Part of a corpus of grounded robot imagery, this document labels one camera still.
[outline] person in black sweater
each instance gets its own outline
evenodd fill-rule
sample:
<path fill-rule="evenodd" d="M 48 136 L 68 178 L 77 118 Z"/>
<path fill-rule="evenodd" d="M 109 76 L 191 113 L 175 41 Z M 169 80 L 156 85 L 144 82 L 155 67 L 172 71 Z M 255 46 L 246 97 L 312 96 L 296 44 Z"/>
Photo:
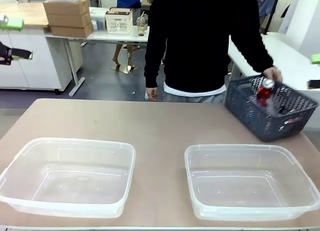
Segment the person in black sweater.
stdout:
<path fill-rule="evenodd" d="M 153 0 L 149 25 L 144 76 L 152 101 L 166 49 L 165 102 L 222 103 L 229 36 L 255 71 L 282 81 L 259 33 L 257 0 Z"/>

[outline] container rim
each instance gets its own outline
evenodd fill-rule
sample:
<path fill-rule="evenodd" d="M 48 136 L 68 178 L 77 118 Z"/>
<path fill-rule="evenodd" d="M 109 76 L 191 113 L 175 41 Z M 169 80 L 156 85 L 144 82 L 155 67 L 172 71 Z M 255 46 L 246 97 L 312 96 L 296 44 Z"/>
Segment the container rim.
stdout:
<path fill-rule="evenodd" d="M 253 76 L 248 76 L 248 77 L 244 77 L 244 78 L 235 78 L 235 79 L 233 79 L 233 80 L 230 80 L 230 82 L 229 82 L 229 84 L 228 84 L 228 89 L 229 89 L 229 85 L 231 85 L 234 89 L 236 89 L 237 91 L 239 91 L 240 95 L 241 95 L 246 101 L 252 102 L 252 100 L 250 100 L 250 99 L 248 98 L 248 96 L 245 95 L 245 94 L 241 91 L 241 89 L 238 89 L 238 88 L 235 86 L 235 82 L 236 82 L 236 81 L 240 81 L 240 80 L 244 80 L 244 79 L 251 79 L 251 78 L 258 78 L 258 77 L 261 77 L 261 78 L 262 78 L 262 77 L 264 77 L 264 75 L 263 75 L 263 74 L 260 74 L 260 75 L 253 75 Z M 313 98 L 304 95 L 304 94 L 301 93 L 300 91 L 295 90 L 294 88 L 292 88 L 292 87 L 284 84 L 283 82 L 279 82 L 279 81 L 276 81 L 276 80 L 275 80 L 275 83 L 277 83 L 277 84 L 282 84 L 283 86 L 292 89 L 293 91 L 297 92 L 299 95 L 303 96 L 304 98 L 309 99 L 309 100 L 311 100 L 312 102 L 314 102 L 315 105 L 312 106 L 312 107 L 306 108 L 306 109 L 303 110 L 303 111 L 294 111 L 294 112 L 286 113 L 286 114 L 281 115 L 281 116 L 276 116 L 276 115 L 274 115 L 274 114 L 272 114 L 272 113 L 271 113 L 271 114 L 270 114 L 270 113 L 267 113 L 267 111 L 266 111 L 264 108 L 262 108 L 262 107 L 259 106 L 259 105 L 256 105 L 256 107 L 257 107 L 260 111 L 262 111 L 264 114 L 267 114 L 267 116 L 271 116 L 271 117 L 274 118 L 274 119 L 279 119 L 279 118 L 291 116 L 292 114 L 296 114 L 296 113 L 299 113 L 299 112 L 305 112 L 305 111 L 309 111 L 309 110 L 312 110 L 312 109 L 316 109 L 316 108 L 319 106 L 319 103 L 318 103 L 317 101 L 315 101 Z"/>
<path fill-rule="evenodd" d="M 201 146 L 201 145 L 205 145 L 205 146 L 243 146 L 243 147 L 247 147 L 247 146 L 251 146 L 251 147 L 276 147 L 276 148 L 280 148 L 282 149 L 281 153 L 283 153 L 290 162 L 295 162 L 295 164 L 301 169 L 301 171 L 303 172 L 303 174 L 305 175 L 305 177 L 307 178 L 307 180 L 310 183 L 311 188 L 313 189 L 313 192 L 310 190 L 310 192 L 312 193 L 315 202 L 312 205 L 305 205 L 305 206 L 294 206 L 294 207 L 227 207 L 227 206 L 210 206 L 210 205 L 206 205 L 203 204 L 202 202 L 200 202 L 197 198 L 196 198 L 196 194 L 194 192 L 193 189 L 193 183 L 191 181 L 191 175 L 190 175 L 190 165 L 188 162 L 188 156 L 189 153 L 192 152 L 191 148 L 194 148 L 195 146 Z M 305 210 L 305 211 L 311 211 L 311 210 L 317 210 L 320 208 L 320 192 L 318 191 L 316 185 L 314 184 L 314 182 L 312 181 L 312 179 L 306 174 L 305 170 L 303 169 L 303 167 L 301 166 L 301 164 L 298 162 L 298 160 L 295 158 L 295 156 L 286 148 L 281 147 L 279 145 L 266 145 L 266 144 L 221 144 L 221 143 L 217 143 L 217 144 L 194 144 L 189 146 L 185 152 L 184 152 L 184 165 L 185 165 L 185 169 L 186 169 L 186 174 L 187 174 L 187 182 L 188 182 L 188 187 L 189 187 L 189 192 L 190 192 L 190 197 L 191 197 L 191 201 L 194 202 L 195 205 L 197 205 L 198 207 L 202 208 L 202 209 L 207 209 L 208 212 L 207 213 L 211 213 L 214 212 L 215 210 L 219 210 L 223 211 L 226 210 L 228 213 L 231 212 L 231 210 L 233 211 L 241 211 L 241 212 L 258 212 L 261 210 L 268 210 L 268 211 L 274 211 L 274 212 L 280 212 L 283 210 Z"/>
<path fill-rule="evenodd" d="M 95 204 L 90 204 L 90 203 L 68 203 L 68 202 L 46 202 L 46 201 L 33 201 L 33 200 L 26 200 L 26 199 L 21 199 L 21 198 L 12 198 L 12 197 L 7 197 L 0 195 L 0 201 L 8 204 L 13 204 L 13 205 L 20 205 L 20 206 L 25 206 L 25 207 L 30 207 L 30 208 L 42 208 L 42 209 L 86 209 L 86 210 L 96 210 L 96 209 L 101 209 L 101 208 L 117 208 L 119 206 L 122 206 L 129 195 L 129 190 L 131 187 L 131 181 L 133 177 L 133 172 L 135 168 L 135 162 L 136 162 L 136 150 L 132 144 L 129 143 L 124 143 L 124 142 L 114 142 L 114 141 L 106 141 L 106 140 L 95 140 L 95 139 L 83 139 L 83 138 L 65 138 L 65 137 L 39 137 L 35 138 L 31 141 L 29 141 L 18 153 L 17 155 L 13 158 L 11 163 L 7 168 L 4 169 L 2 174 L 0 175 L 0 192 L 1 192 L 1 187 L 4 184 L 3 180 L 5 178 L 5 175 L 11 165 L 16 161 L 16 159 L 22 155 L 25 152 L 25 149 L 28 149 L 32 147 L 33 145 L 36 144 L 41 144 L 41 143 L 48 143 L 48 140 L 50 141 L 73 141 L 73 142 L 91 142 L 91 143 L 99 143 L 99 144 L 119 144 L 119 145 L 126 145 L 129 146 L 132 149 L 132 159 L 131 159 L 131 165 L 130 165 L 130 171 L 128 174 L 128 180 L 126 183 L 126 188 L 124 191 L 124 194 L 122 198 L 115 202 L 115 203 L 108 203 L 108 204 L 103 204 L 103 203 L 95 203 Z"/>

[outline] caster wheel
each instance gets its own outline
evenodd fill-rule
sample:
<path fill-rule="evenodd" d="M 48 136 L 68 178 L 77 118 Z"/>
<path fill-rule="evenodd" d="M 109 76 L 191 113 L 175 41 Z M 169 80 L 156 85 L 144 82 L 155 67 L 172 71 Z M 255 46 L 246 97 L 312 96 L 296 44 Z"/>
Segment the caster wheel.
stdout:
<path fill-rule="evenodd" d="M 55 93 L 55 95 L 62 95 L 64 92 L 59 89 L 55 89 L 54 93 Z"/>

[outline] person in blue shirt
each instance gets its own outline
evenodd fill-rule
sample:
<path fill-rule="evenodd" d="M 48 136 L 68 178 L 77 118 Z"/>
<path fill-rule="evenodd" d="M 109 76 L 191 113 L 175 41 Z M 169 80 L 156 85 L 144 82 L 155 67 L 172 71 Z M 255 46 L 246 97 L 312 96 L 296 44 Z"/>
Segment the person in blue shirt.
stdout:
<path fill-rule="evenodd" d="M 137 18 L 141 15 L 141 2 L 140 0 L 117 0 L 117 7 L 118 8 L 131 8 L 132 9 L 132 17 L 133 17 L 133 25 L 137 25 Z M 121 51 L 122 44 L 117 44 L 113 56 L 113 61 L 117 66 L 120 65 L 118 61 L 118 56 Z M 136 48 L 133 45 L 127 45 L 126 46 L 128 53 L 129 53 L 129 59 L 128 59 L 128 65 L 131 66 L 131 69 L 135 69 L 135 66 L 132 63 L 132 53 L 133 50 Z"/>

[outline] wooden countertop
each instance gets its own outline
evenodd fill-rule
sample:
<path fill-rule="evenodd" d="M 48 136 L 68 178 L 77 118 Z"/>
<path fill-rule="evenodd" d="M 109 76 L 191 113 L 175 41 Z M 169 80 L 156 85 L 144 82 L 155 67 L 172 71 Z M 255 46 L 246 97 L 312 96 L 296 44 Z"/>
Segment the wooden countertop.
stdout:
<path fill-rule="evenodd" d="M 46 11 L 42 3 L 0 4 L 0 14 L 12 18 L 24 19 L 25 27 L 46 28 L 49 26 Z"/>
<path fill-rule="evenodd" d="M 294 220 L 270 222 L 202 221 L 195 217 L 184 162 L 186 148 L 193 144 L 261 144 L 222 105 L 39 99 L 0 140 L 0 173 L 26 143 L 39 137 L 132 144 L 136 161 L 123 214 L 117 219 L 44 216 L 18 212 L 0 202 L 0 226 L 32 230 L 320 227 L 320 210 Z M 320 153 L 303 133 L 272 144 L 291 151 L 320 189 Z"/>

